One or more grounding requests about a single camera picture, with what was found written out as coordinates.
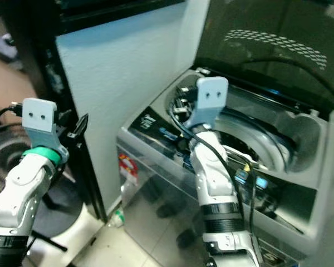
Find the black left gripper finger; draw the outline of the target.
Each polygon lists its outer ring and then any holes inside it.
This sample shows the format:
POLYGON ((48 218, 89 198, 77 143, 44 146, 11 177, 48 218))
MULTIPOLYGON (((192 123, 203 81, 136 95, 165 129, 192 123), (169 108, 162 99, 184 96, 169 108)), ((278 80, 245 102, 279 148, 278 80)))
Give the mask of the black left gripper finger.
POLYGON ((80 117, 75 127, 75 139, 78 139, 79 137, 85 134, 88 121, 89 121, 89 114, 86 113, 80 117))

